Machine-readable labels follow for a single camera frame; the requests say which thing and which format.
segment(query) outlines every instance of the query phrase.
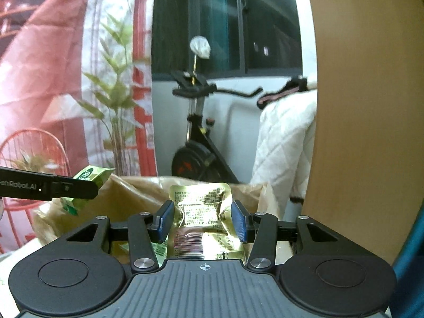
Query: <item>white blanket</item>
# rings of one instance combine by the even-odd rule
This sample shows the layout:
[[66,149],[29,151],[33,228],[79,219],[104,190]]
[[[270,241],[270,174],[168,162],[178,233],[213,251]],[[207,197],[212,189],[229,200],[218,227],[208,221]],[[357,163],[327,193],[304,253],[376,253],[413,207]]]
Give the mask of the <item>white blanket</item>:
[[270,183],[281,211],[305,198],[315,138],[317,90],[291,94],[261,114],[250,184]]

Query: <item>window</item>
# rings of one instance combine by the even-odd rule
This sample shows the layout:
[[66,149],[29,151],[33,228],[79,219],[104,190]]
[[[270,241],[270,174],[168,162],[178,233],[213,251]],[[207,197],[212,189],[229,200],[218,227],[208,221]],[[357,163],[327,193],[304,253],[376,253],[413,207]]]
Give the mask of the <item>window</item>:
[[155,0],[153,78],[191,69],[192,37],[211,45],[198,71],[209,77],[302,73],[295,0]]

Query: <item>wooden panel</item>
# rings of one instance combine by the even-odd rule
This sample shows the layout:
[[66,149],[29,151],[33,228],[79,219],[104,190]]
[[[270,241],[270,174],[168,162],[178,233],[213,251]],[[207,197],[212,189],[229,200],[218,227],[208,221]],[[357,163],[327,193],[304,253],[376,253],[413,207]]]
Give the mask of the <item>wooden panel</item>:
[[424,198],[422,0],[311,0],[319,78],[304,214],[388,262]]

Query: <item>triangular cutout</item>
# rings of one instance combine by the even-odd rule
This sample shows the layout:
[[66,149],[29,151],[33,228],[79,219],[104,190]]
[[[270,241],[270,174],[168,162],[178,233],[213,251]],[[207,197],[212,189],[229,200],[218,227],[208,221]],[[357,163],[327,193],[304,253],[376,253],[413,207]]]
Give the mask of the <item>triangular cutout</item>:
[[88,225],[84,227],[83,229],[79,230],[74,235],[71,235],[66,240],[69,242],[92,242],[94,239],[94,236],[96,235],[98,226],[99,226],[98,224],[92,223],[91,225]]
[[321,229],[313,223],[308,223],[308,230],[311,238],[314,242],[336,242],[337,239],[333,237],[330,233]]

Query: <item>brown paper bag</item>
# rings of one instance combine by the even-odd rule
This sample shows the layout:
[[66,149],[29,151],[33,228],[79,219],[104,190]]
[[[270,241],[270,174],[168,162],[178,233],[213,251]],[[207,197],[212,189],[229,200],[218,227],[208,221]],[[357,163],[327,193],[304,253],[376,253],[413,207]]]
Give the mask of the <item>brown paper bag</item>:
[[[90,201],[78,216],[66,213],[59,199],[41,205],[34,212],[34,231],[43,245],[80,226],[98,215],[111,222],[125,221],[141,211],[156,212],[169,199],[171,185],[199,184],[178,177],[117,177],[111,175],[100,188],[99,195]],[[251,213],[265,211],[282,218],[279,206],[269,185],[230,185],[233,199],[240,200]]]

